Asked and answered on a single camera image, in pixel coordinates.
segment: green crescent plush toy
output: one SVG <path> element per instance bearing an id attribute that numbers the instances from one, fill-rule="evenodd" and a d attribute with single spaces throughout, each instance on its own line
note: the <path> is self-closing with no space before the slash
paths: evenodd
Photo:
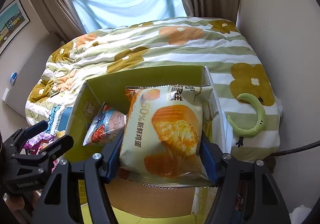
<path id="1" fill-rule="evenodd" d="M 237 99 L 249 102 L 256 110 L 258 119 L 253 128 L 241 129 L 233 122 L 230 115 L 228 115 L 228 122 L 232 126 L 233 134 L 238 137 L 254 137 L 259 134 L 260 131 L 264 130 L 266 126 L 266 112 L 264 107 L 256 96 L 249 93 L 241 93 Z"/>

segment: metal screw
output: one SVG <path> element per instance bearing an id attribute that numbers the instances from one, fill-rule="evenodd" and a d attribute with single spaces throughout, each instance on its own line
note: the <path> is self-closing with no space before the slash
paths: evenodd
<path id="1" fill-rule="evenodd" d="M 65 164 L 67 164 L 67 162 L 68 162 L 68 160 L 66 160 L 66 159 L 61 159 L 61 160 L 59 161 L 59 164 L 60 164 L 60 165 L 65 165 Z"/>
<path id="2" fill-rule="evenodd" d="M 228 153 L 224 153 L 224 154 L 222 155 L 222 158 L 225 159 L 225 160 L 230 160 L 231 157 L 232 157 L 232 156 L 231 156 L 230 154 L 228 154 Z"/>
<path id="3" fill-rule="evenodd" d="M 101 158 L 101 154 L 95 153 L 95 154 L 92 155 L 92 158 L 95 159 L 95 160 L 98 160 L 98 159 Z"/>
<path id="4" fill-rule="evenodd" d="M 264 162 L 262 160 L 257 160 L 256 161 L 256 164 L 259 165 L 259 166 L 263 166 L 264 165 Z"/>

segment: cardboard box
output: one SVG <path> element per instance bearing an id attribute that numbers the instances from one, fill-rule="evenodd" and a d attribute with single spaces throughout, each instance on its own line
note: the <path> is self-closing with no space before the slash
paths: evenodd
<path id="1" fill-rule="evenodd" d="M 200 65 L 145 67 L 88 79 L 79 92 L 68 120 L 66 134 L 73 137 L 74 145 L 64 157 L 77 162 L 102 150 L 103 146 L 82 146 L 84 136 L 103 102 L 124 114 L 128 113 L 130 104 L 124 93 L 126 86 L 169 84 L 213 86 L 208 68 Z M 214 140 L 225 152 L 223 117 L 215 90 L 204 108 L 203 129 L 208 138 Z M 111 184 L 106 185 L 106 190 L 119 223 L 136 223 L 139 220 L 139 223 L 149 223 L 155 221 L 154 218 L 164 221 L 159 223 L 196 223 L 197 207 L 194 207 L 191 214 L 192 204 L 194 200 L 199 201 L 201 198 L 199 193 L 194 192 L 194 188 L 165 190 L 114 179 Z"/>

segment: painting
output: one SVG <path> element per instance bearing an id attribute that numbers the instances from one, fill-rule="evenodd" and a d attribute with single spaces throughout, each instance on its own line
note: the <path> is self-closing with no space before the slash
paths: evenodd
<path id="1" fill-rule="evenodd" d="M 14 0 L 0 12 L 0 55 L 29 22 L 20 0 Z"/>

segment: bedspread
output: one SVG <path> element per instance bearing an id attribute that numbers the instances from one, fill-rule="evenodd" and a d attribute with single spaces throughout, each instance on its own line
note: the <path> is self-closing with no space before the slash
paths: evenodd
<path id="1" fill-rule="evenodd" d="M 253 161 L 278 149 L 279 113 L 263 66 L 234 23 L 216 18 L 166 19 L 101 29 L 75 38 L 49 57 L 28 97 L 27 121 L 47 120 L 56 105 L 73 106 L 82 84 L 94 75 L 177 64 L 206 65 L 223 114 L 230 115 L 241 128 L 251 128 L 257 115 L 250 104 L 236 97 L 251 93 L 264 105 L 266 129 L 253 138 L 234 136 L 224 118 L 231 154 Z"/>

